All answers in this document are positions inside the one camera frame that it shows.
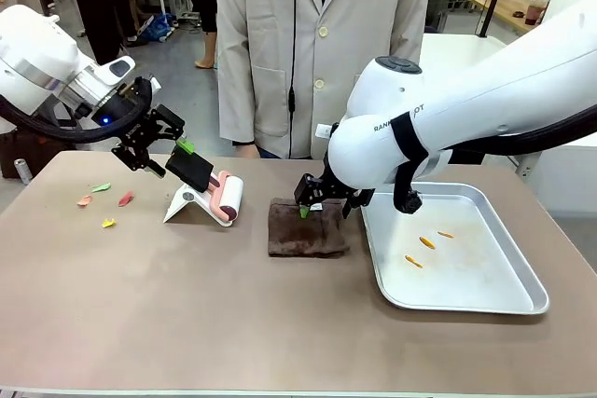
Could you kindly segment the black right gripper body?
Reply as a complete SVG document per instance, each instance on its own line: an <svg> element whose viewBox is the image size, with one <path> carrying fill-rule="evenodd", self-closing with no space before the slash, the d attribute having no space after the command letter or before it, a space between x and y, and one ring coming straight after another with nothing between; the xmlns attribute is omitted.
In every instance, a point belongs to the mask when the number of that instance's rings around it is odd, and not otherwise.
<svg viewBox="0 0 597 398"><path fill-rule="evenodd" d="M373 189L354 189L338 181L334 176L316 177L305 173L294 191L294 199L299 206L312 206L329 199L345 200L350 207L368 206Z"/></svg>

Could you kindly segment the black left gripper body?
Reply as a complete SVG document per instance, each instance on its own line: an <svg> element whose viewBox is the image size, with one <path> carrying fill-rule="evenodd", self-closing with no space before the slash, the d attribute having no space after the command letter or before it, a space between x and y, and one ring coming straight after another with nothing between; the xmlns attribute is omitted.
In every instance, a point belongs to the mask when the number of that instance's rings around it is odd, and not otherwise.
<svg viewBox="0 0 597 398"><path fill-rule="evenodd" d="M131 154L135 158L148 158L148 148L159 139L161 130L159 114L152 109L120 139L119 153Z"/></svg>

